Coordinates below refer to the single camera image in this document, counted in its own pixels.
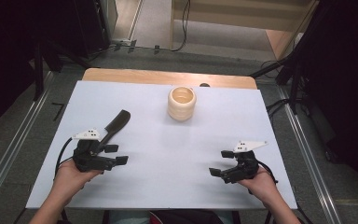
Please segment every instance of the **white table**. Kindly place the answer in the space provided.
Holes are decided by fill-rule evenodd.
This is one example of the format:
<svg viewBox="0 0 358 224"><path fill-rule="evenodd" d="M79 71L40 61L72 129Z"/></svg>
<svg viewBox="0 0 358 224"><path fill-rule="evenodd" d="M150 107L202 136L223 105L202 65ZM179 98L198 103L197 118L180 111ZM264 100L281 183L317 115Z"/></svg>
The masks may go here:
<svg viewBox="0 0 358 224"><path fill-rule="evenodd" d="M65 110L48 155L34 184L27 208L38 208L52 185L54 166L65 141L74 133L103 129L121 109L131 119L109 143L129 156L124 166L95 177L68 204L93 209L256 209L263 204L238 184L210 176L209 168L236 165L221 158L239 140L268 141L255 151L279 180L278 189L291 208L296 201L282 156L258 90L194 86L198 96L192 119L178 122L166 112L172 85L79 81ZM72 141L63 159L72 156Z"/></svg>

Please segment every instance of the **white tabletop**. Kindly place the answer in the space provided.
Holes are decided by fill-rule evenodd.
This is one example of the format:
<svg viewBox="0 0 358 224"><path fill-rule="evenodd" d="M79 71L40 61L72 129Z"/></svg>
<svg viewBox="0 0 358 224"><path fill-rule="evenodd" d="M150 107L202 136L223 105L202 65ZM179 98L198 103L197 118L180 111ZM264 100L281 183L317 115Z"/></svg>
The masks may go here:
<svg viewBox="0 0 358 224"><path fill-rule="evenodd" d="M220 151L238 141L268 141L255 151L279 180L278 189L291 208L296 201L282 156L258 90L193 87L198 101L194 115L178 122L167 113L170 85L78 81L60 127L26 205L38 208L52 186L54 167L66 140L75 133L104 127L121 111L131 119L109 143L118 144L114 158L128 163L95 177L68 207L96 209L255 209L263 204L239 184L225 184L209 168L226 170L237 163ZM62 159L73 155L73 140Z"/></svg>

